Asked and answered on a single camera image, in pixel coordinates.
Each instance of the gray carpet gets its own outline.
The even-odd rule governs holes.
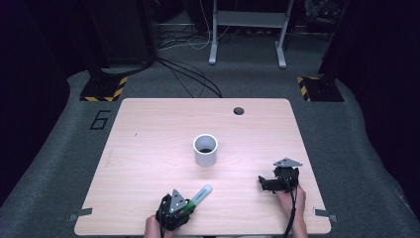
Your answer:
[[[368,141],[364,118],[353,93],[339,80],[345,102],[305,102],[297,76],[316,76],[326,48],[324,38],[296,35],[279,69],[274,38],[231,39],[220,43],[217,64],[210,46],[159,51],[166,60],[188,62],[218,85],[226,98],[286,98],[327,209],[340,221],[322,237],[420,237],[420,224],[400,199],[398,183],[383,168]],[[124,98],[189,97],[172,72],[159,63],[129,76],[116,102],[82,102],[87,72],[68,79],[71,94],[48,140],[0,208],[0,237],[76,237],[68,215],[81,208],[102,150]],[[193,96],[202,85],[183,77]],[[202,97],[217,97],[205,89]],[[89,130],[100,110],[104,130]]]

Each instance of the cup rim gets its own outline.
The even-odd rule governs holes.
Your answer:
[[[195,142],[200,137],[204,137],[204,136],[208,136],[208,137],[212,138],[216,142],[215,143],[216,145],[214,146],[214,149],[211,152],[209,152],[209,153],[202,153],[202,152],[198,151],[197,148],[195,148]],[[210,154],[213,154],[217,150],[218,147],[219,147],[219,142],[217,141],[216,137],[214,137],[211,134],[207,134],[207,133],[206,134],[200,134],[200,135],[198,135],[197,137],[195,137],[194,141],[192,142],[192,148],[194,148],[194,151],[197,152],[200,155],[210,155]]]

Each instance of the hole in table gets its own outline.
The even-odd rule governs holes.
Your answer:
[[[234,113],[237,115],[243,115],[245,113],[245,110],[242,107],[235,107]]]

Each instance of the yellow black hazard tape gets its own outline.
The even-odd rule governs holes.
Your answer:
[[[118,84],[118,87],[116,88],[115,92],[107,97],[99,97],[99,96],[80,96],[80,101],[117,101],[120,97],[121,93],[123,92],[124,86],[127,82],[127,77],[124,77],[121,79],[120,83]]]
[[[303,99],[305,101],[311,101],[311,98],[310,98],[309,93],[308,93],[308,89],[306,88],[303,79],[314,79],[314,80],[316,80],[316,79],[320,79],[320,78],[319,77],[301,77],[301,76],[297,77],[297,82],[299,83],[300,92],[302,93]]]

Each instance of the warning stripe tape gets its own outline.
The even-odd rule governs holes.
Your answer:
[[[303,81],[303,78],[319,79],[319,77],[301,77],[301,76],[297,77],[297,83],[299,83],[300,92],[302,93],[303,99],[305,101],[311,101],[308,90],[306,89],[306,86],[305,86],[305,82]]]
[[[123,92],[127,80],[128,77],[121,79],[120,84],[112,97],[80,97],[80,101],[117,101]]]

